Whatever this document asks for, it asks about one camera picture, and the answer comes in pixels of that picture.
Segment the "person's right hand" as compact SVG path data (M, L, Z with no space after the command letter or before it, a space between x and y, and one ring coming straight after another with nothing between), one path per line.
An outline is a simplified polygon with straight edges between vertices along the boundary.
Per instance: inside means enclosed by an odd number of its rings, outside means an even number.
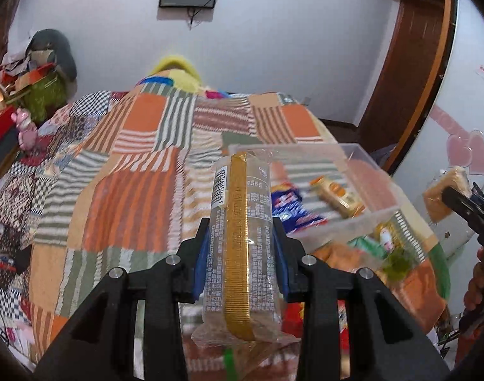
M477 252L478 262L474 265L472 279L468 283L463 303L468 311L474 310L482 301L482 290L484 289L484 248Z

